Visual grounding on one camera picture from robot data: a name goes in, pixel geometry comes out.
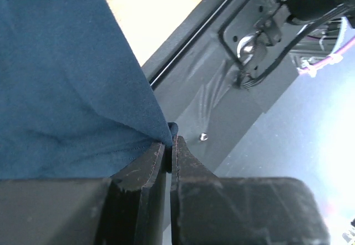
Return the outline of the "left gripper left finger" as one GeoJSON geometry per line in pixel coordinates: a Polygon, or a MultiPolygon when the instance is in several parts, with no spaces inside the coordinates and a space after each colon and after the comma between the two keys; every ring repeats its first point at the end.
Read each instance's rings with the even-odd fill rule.
{"type": "Polygon", "coordinates": [[[154,143],[112,177],[110,243],[161,244],[165,202],[165,146],[154,143]]]}

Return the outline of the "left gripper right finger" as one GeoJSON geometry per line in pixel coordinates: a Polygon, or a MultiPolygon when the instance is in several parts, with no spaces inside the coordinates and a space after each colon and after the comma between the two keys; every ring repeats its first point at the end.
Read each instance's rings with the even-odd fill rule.
{"type": "Polygon", "coordinates": [[[185,139],[182,136],[173,138],[171,152],[171,187],[170,187],[170,207],[171,207],[171,240],[172,244],[178,244],[179,226],[178,216],[180,196],[178,193],[179,184],[183,179],[192,178],[194,181],[218,179],[209,169],[207,169],[188,149],[185,139]]]}

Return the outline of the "navy jersey tank top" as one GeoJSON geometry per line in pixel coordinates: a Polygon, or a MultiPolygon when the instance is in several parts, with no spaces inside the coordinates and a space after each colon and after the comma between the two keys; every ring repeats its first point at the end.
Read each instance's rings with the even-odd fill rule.
{"type": "Polygon", "coordinates": [[[106,0],[1,0],[1,179],[108,177],[177,131],[106,0]]]}

